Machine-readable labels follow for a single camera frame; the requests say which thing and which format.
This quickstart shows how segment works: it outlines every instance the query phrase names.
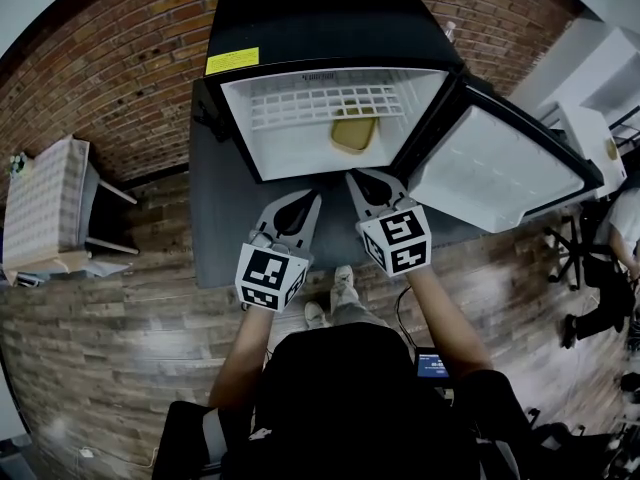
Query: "wooden floor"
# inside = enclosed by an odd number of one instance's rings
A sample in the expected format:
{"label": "wooden floor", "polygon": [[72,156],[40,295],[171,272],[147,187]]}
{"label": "wooden floor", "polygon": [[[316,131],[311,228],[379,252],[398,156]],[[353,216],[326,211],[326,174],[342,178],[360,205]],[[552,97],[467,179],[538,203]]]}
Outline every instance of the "wooden floor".
{"label": "wooden floor", "polygon": [[[130,270],[0,293],[0,342],[51,478],[149,478],[150,469],[125,461],[150,463],[172,401],[206,402],[242,318],[233,287],[196,287],[188,175],[135,195],[140,204],[129,217],[141,254]],[[611,332],[575,350],[559,348],[557,322],[596,303],[588,288],[572,293],[547,283],[556,256],[542,240],[544,224],[438,249],[434,268],[524,408],[540,408],[540,421],[607,430],[622,410],[615,379],[624,338]],[[368,307],[397,328],[393,304],[404,280],[389,281],[371,265],[355,271]],[[304,302],[326,301],[331,278],[332,272],[309,276],[278,315],[272,347],[304,329]],[[410,293],[401,307],[415,340],[428,344]],[[83,446],[96,458],[78,458]]]}

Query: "mini fridge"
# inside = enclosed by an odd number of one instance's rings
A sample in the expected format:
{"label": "mini fridge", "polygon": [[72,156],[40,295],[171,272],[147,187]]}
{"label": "mini fridge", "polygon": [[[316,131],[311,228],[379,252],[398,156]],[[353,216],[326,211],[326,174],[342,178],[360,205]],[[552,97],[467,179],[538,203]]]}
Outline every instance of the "mini fridge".
{"label": "mini fridge", "polygon": [[[219,0],[207,57],[219,126],[258,182],[381,168],[492,232],[602,185],[467,72],[421,0]],[[342,147],[339,126],[368,126],[366,145]]]}

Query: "small display screen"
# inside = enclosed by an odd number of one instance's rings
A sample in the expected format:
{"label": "small display screen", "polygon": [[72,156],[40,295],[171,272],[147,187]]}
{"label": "small display screen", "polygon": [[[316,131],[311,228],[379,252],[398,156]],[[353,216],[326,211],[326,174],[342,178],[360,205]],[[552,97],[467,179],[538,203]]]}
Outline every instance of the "small display screen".
{"label": "small display screen", "polygon": [[438,354],[420,354],[418,357],[418,377],[448,379],[449,374]]}

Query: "yellow label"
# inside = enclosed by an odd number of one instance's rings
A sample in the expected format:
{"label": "yellow label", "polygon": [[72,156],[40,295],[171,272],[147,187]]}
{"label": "yellow label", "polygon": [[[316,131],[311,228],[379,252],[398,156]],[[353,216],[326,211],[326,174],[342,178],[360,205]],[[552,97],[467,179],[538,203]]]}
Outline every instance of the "yellow label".
{"label": "yellow label", "polygon": [[260,48],[247,48],[235,52],[214,55],[207,59],[205,75],[229,71],[230,69],[246,68],[259,64]]}

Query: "brick wall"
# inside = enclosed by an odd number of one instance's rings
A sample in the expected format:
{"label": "brick wall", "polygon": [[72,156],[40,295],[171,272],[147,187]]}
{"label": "brick wall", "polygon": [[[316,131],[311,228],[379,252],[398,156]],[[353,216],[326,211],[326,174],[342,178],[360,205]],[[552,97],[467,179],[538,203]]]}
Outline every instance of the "brick wall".
{"label": "brick wall", "polygon": [[[423,0],[456,47],[508,94],[580,12],[576,0]],[[68,133],[124,181],[188,160],[191,81],[217,0],[96,0],[41,37],[0,87],[0,161]],[[0,174],[0,194],[7,179]]]}

